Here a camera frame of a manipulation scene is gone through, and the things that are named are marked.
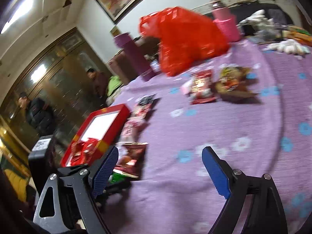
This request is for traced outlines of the green candy packet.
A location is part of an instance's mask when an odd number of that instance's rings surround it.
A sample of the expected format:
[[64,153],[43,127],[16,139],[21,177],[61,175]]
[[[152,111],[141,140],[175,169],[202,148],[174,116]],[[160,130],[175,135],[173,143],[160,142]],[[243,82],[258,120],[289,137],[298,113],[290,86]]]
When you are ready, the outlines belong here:
[[129,181],[129,177],[123,173],[113,172],[108,179],[109,184],[115,184],[118,182]]

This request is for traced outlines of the dark red chocolate packet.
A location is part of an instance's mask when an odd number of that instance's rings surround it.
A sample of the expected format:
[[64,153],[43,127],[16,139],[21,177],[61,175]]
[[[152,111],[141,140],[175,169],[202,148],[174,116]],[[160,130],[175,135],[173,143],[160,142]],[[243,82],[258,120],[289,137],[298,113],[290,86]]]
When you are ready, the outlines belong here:
[[123,143],[113,172],[131,179],[139,179],[148,143]]

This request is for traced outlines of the pink bear snack packet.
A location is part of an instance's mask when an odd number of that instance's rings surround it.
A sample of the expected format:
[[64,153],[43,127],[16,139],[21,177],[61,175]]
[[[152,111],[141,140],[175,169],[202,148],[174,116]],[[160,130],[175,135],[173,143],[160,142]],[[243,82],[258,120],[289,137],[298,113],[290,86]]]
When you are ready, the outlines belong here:
[[124,124],[121,132],[120,142],[122,143],[133,143],[136,142],[140,131],[144,128],[146,124],[145,119],[139,117],[131,117]]

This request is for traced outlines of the brown gold snack packet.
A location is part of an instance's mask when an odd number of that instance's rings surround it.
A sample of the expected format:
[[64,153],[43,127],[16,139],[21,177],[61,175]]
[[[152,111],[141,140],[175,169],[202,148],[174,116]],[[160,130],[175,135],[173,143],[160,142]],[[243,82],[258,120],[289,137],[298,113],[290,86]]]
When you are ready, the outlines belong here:
[[215,92],[223,101],[246,103],[255,100],[256,94],[248,90],[247,75],[251,69],[244,66],[225,66],[218,81],[214,83]]

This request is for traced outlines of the red packet in box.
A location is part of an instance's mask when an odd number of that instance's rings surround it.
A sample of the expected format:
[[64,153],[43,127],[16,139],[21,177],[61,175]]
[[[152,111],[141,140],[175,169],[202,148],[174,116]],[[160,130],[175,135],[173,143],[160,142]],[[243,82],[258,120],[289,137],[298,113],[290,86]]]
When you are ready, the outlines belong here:
[[87,141],[77,141],[71,145],[70,166],[89,164],[96,151],[97,139],[89,138]]

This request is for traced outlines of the red gift box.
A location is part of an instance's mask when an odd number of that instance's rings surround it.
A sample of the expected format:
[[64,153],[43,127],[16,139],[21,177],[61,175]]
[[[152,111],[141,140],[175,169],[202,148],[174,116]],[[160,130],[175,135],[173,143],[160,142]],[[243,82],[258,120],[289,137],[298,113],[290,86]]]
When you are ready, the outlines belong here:
[[97,139],[98,143],[88,165],[100,159],[107,152],[109,146],[113,145],[129,116],[130,110],[125,104],[110,106],[92,112],[83,122],[66,149],[61,160],[61,166],[63,168],[70,167],[71,145],[77,141],[87,141],[89,138]]

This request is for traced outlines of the person in black jacket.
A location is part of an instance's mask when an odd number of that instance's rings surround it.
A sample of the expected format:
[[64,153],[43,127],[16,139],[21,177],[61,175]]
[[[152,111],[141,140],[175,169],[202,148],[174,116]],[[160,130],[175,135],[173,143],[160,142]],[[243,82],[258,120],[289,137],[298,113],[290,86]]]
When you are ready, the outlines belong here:
[[31,100],[25,92],[19,95],[19,106],[25,111],[27,123],[40,137],[54,134],[56,119],[52,107],[41,98]]

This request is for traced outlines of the small red flower packet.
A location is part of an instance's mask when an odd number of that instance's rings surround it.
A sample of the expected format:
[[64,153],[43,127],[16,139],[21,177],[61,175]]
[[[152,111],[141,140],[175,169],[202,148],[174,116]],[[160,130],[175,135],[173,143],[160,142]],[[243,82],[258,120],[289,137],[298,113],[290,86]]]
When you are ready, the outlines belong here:
[[213,72],[204,70],[193,73],[191,76],[190,104],[205,104],[216,101],[216,96],[212,90]]

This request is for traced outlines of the black purple snack packet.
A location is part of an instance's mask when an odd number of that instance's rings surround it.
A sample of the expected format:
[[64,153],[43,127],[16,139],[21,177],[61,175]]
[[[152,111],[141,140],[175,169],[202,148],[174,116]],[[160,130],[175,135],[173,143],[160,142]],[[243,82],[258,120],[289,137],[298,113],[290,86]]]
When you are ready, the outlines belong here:
[[151,95],[145,95],[137,100],[137,105],[138,106],[145,106],[149,104],[153,104],[155,100],[156,94],[151,94]]

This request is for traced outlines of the pale pink snack packet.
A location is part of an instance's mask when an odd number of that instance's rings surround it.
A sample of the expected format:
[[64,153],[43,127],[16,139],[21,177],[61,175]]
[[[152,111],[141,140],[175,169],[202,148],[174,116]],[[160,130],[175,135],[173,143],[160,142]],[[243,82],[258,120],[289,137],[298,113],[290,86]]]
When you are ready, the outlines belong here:
[[193,80],[190,79],[180,87],[180,90],[183,95],[189,95],[191,93],[192,84],[193,84]]

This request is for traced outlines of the green garment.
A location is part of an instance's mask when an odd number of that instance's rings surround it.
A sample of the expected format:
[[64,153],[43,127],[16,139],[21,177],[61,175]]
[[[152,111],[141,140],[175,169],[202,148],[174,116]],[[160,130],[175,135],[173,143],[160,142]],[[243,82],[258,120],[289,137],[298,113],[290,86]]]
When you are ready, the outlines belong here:
[[111,76],[107,86],[107,96],[111,96],[122,85],[123,83],[118,75]]

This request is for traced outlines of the wooden cabinet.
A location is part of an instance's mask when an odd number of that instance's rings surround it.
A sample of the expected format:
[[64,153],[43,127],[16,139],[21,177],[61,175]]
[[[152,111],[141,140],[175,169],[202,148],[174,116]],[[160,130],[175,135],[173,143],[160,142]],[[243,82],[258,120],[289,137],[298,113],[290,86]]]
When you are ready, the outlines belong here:
[[56,137],[64,151],[87,116],[105,102],[95,96],[87,70],[112,76],[77,28],[72,28],[41,51],[22,71],[1,104],[1,151],[16,165],[27,165],[27,157],[39,134],[25,120],[18,105],[21,92],[41,98],[56,119]]

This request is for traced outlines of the brown sofa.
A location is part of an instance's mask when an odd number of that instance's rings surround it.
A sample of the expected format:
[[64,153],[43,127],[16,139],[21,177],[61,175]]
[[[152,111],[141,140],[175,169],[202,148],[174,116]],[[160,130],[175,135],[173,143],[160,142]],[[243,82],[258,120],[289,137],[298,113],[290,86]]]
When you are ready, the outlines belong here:
[[120,78],[124,85],[128,85],[138,77],[138,73],[132,67],[131,62],[123,50],[118,51],[117,54],[108,61],[108,66],[114,74]]

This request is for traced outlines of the red plastic bag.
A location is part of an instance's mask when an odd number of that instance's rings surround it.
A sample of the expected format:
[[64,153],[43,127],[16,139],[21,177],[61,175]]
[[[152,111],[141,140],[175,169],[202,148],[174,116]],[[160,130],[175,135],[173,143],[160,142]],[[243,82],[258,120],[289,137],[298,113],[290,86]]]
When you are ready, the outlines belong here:
[[196,61],[221,56],[230,48],[226,36],[210,18],[178,6],[141,17],[139,32],[160,40],[160,69],[170,77],[187,71]]

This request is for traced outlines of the white gloves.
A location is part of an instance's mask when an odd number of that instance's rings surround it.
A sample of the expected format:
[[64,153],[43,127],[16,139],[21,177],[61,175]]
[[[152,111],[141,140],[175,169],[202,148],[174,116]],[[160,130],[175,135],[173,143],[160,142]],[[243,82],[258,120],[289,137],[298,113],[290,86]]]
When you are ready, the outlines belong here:
[[258,10],[254,12],[249,17],[243,19],[238,23],[239,25],[250,25],[255,30],[267,30],[274,28],[274,21],[273,19],[268,19],[265,16],[265,10]]

